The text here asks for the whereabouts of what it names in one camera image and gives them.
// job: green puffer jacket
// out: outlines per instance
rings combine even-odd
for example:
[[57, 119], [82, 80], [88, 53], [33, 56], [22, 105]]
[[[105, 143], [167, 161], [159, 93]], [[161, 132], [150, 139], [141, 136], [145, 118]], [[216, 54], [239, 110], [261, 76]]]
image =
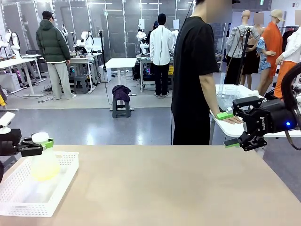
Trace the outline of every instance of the green puffer jacket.
[[62, 33], [49, 20], [41, 21], [36, 39], [46, 62], [70, 60], [70, 52]]

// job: black cap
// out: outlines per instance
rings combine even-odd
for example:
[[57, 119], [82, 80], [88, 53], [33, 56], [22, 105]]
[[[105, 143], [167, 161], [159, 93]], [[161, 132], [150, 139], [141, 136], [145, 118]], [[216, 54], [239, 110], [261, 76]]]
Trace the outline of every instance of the black cap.
[[44, 11], [44, 12], [42, 13], [42, 16], [43, 16], [43, 19], [45, 19], [45, 20], [49, 20], [50, 18], [53, 18], [53, 19], [54, 19], [53, 13], [52, 13], [52, 12], [49, 12], [49, 11]]

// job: human hand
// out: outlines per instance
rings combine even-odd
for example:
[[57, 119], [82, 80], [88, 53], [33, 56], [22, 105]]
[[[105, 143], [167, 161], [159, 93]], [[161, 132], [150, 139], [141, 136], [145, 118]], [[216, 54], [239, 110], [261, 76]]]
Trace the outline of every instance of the human hand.
[[277, 60], [276, 60], [276, 65], [281, 65], [283, 62], [283, 55], [281, 54], [280, 56], [278, 56]]
[[274, 55], [276, 55], [276, 52], [274, 52], [274, 51], [272, 51], [272, 50], [266, 51], [266, 52], [265, 52], [265, 55], [267, 55], [267, 56], [274, 56]]
[[227, 119], [224, 119], [222, 121], [225, 121], [225, 122], [230, 123], [232, 125], [234, 125], [234, 124], [241, 124], [243, 122], [237, 116], [234, 116], [234, 117], [231, 117], [231, 118], [227, 118]]

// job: beige pants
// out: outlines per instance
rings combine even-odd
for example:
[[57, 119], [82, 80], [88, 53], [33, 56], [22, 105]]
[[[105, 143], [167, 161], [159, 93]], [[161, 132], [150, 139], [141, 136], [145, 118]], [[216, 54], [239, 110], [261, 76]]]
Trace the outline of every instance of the beige pants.
[[67, 99], [71, 99], [73, 94], [70, 90], [69, 76], [66, 63], [56, 63], [50, 64], [48, 63], [48, 72], [50, 76], [52, 92], [55, 98], [58, 100], [62, 96], [61, 87], [60, 87], [60, 79], [61, 84], [64, 90], [64, 94]]

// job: black trousers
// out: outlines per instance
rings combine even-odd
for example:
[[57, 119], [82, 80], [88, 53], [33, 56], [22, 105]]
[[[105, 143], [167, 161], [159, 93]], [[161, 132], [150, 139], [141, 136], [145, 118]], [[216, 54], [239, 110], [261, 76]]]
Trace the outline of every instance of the black trousers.
[[209, 145], [209, 140], [209, 112], [198, 118], [174, 116], [174, 145]]
[[155, 82], [156, 82], [156, 95], [166, 95], [168, 88], [168, 71], [169, 64], [166, 65], [154, 65], [155, 70]]
[[227, 56], [227, 74], [225, 78], [224, 84], [235, 84], [236, 80], [238, 79], [238, 71], [239, 71], [239, 66], [240, 66], [240, 61], [241, 58], [232, 58], [231, 62], [231, 57]]

